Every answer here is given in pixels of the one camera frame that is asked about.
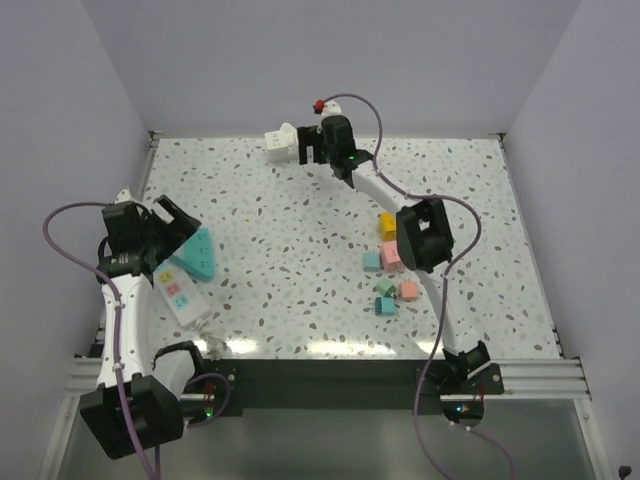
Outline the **light blue triangular item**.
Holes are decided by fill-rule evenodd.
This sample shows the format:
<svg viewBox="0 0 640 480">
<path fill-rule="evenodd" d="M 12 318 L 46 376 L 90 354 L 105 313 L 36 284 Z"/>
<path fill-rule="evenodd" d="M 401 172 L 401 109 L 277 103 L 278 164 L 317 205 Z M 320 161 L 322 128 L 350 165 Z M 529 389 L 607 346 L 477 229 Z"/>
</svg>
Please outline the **light blue triangular item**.
<svg viewBox="0 0 640 480">
<path fill-rule="evenodd" d="M 169 260 L 197 280 L 213 280 L 216 273 L 216 264 L 209 229 L 206 227 L 199 228 L 169 257 Z"/>
</svg>

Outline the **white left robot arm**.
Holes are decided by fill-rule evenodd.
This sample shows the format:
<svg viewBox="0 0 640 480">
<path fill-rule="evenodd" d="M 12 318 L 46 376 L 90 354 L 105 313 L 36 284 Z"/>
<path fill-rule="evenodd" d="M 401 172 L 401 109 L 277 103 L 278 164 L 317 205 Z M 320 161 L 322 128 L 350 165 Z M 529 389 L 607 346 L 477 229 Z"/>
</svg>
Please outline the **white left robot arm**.
<svg viewBox="0 0 640 480">
<path fill-rule="evenodd" d="M 103 208 L 107 230 L 98 247 L 106 325 L 102 365 L 80 413 L 106 455 L 120 459 L 181 438 L 180 397 L 200 390 L 207 368 L 191 341 L 152 350 L 148 337 L 154 273 L 201 223 L 161 195 L 164 220 L 135 200 Z"/>
</svg>

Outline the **teal blue charger plug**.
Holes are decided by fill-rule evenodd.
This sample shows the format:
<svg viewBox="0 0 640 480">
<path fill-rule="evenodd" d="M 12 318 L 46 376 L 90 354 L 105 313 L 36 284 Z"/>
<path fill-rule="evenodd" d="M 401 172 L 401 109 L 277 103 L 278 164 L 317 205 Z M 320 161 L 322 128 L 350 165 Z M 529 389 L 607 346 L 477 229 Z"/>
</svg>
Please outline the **teal blue charger plug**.
<svg viewBox="0 0 640 480">
<path fill-rule="evenodd" d="M 393 297 L 378 296 L 374 301 L 376 316 L 393 316 L 396 314 L 396 304 Z"/>
</svg>

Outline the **pink cube socket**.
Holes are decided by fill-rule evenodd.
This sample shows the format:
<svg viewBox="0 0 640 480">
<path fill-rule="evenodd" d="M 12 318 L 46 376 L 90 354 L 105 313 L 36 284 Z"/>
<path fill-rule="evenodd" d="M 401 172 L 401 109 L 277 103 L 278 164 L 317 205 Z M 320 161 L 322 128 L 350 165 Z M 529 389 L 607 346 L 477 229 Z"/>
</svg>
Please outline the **pink cube socket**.
<svg viewBox="0 0 640 480">
<path fill-rule="evenodd" d="M 383 242 L 380 247 L 381 265 L 385 272 L 403 272 L 405 266 L 399 255 L 397 241 Z"/>
</svg>

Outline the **yellow cube socket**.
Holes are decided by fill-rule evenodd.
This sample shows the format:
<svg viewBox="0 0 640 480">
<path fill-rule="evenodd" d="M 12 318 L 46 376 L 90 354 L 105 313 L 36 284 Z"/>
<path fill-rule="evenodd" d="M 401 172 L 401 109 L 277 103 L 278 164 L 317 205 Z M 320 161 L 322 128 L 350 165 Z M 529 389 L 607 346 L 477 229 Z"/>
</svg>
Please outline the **yellow cube socket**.
<svg viewBox="0 0 640 480">
<path fill-rule="evenodd" d="M 383 212 L 379 216 L 379 234 L 383 242 L 394 241 L 397 236 L 395 217 L 389 212 Z"/>
</svg>

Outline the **green charger plug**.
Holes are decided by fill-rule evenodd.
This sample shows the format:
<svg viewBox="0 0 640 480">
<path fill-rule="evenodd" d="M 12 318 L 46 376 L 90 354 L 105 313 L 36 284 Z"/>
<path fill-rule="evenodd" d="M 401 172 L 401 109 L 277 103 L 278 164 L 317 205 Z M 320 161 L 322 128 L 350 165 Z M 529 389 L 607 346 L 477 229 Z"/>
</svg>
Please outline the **green charger plug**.
<svg viewBox="0 0 640 480">
<path fill-rule="evenodd" d="M 397 288 L 390 279 L 380 278 L 376 283 L 376 291 L 381 297 L 395 298 Z"/>
</svg>

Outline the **white power strip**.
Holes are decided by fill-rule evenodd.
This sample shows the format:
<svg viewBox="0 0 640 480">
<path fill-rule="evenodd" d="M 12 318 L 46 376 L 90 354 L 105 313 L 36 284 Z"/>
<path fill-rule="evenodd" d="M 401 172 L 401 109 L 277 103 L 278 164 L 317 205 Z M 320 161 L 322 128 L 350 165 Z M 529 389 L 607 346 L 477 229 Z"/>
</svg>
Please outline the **white power strip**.
<svg viewBox="0 0 640 480">
<path fill-rule="evenodd" d="M 211 314 L 195 283 L 173 263 L 162 263 L 153 274 L 153 282 L 155 290 L 161 294 L 181 327 L 194 328 Z"/>
</svg>

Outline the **salmon pink charger plug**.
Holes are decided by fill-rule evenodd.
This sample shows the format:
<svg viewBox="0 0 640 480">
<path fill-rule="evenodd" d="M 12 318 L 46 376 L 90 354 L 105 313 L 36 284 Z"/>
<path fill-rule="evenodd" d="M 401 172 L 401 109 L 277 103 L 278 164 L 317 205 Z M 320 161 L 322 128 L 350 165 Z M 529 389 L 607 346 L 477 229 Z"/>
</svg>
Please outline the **salmon pink charger plug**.
<svg viewBox="0 0 640 480">
<path fill-rule="evenodd" d="M 414 281 L 403 281 L 398 286 L 398 297 L 405 302 L 416 301 L 420 298 L 419 287 Z"/>
</svg>

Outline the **light cyan charger plug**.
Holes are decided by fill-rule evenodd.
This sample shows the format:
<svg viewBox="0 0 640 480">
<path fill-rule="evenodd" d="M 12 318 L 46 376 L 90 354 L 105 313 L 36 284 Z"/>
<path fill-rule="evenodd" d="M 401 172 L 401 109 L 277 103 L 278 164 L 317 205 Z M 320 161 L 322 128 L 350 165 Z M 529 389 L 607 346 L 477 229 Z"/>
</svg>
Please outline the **light cyan charger plug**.
<svg viewBox="0 0 640 480">
<path fill-rule="evenodd" d="M 378 253 L 365 252 L 363 254 L 363 270 L 365 272 L 379 272 L 382 269 L 381 258 Z"/>
</svg>

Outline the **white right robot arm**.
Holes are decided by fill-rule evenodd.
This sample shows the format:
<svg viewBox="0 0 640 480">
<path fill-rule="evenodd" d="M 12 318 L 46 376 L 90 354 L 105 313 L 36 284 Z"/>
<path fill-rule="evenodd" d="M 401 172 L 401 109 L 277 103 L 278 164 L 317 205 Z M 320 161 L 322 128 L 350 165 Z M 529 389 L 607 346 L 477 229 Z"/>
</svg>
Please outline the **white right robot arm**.
<svg viewBox="0 0 640 480">
<path fill-rule="evenodd" d="M 447 201 L 466 209 L 464 201 L 447 195 L 412 194 L 386 176 L 376 156 L 356 146 L 350 121 L 328 116 L 318 126 L 296 129 L 299 163 L 327 164 L 334 176 L 364 193 L 395 216 L 397 251 L 402 264 L 416 273 L 438 314 L 435 347 L 444 358 L 427 360 L 421 379 L 440 392 L 469 392 L 481 380 L 490 355 L 474 326 L 454 313 L 449 301 L 449 273 L 480 239 L 481 221 L 475 210 L 476 234 L 460 254 L 453 253 L 454 237 L 445 209 Z"/>
</svg>

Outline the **white socket adapter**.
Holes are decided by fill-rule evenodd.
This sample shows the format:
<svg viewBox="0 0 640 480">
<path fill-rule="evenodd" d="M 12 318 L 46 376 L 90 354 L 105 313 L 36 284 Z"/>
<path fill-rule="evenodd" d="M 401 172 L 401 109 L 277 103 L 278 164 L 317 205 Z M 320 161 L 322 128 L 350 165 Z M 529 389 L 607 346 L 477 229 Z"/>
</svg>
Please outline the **white socket adapter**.
<svg viewBox="0 0 640 480">
<path fill-rule="evenodd" d="M 264 140 L 270 162 L 283 162 L 299 158 L 297 129 L 293 125 L 283 123 L 278 130 L 266 132 Z"/>
</svg>

